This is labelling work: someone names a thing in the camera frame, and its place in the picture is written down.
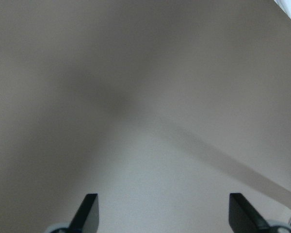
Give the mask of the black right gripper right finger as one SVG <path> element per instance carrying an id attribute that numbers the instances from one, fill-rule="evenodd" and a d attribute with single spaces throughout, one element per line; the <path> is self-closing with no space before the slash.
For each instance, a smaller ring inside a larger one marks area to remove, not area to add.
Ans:
<path id="1" fill-rule="evenodd" d="M 268 233 L 269 224 L 241 193 L 229 194 L 229 225 L 234 233 Z"/>

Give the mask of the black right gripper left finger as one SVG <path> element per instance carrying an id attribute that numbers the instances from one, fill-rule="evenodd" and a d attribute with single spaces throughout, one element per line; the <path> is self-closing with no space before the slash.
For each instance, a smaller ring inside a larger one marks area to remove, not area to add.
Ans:
<path id="1" fill-rule="evenodd" d="M 69 233 L 96 233 L 98 230 L 98 194 L 86 194 L 68 226 Z"/>

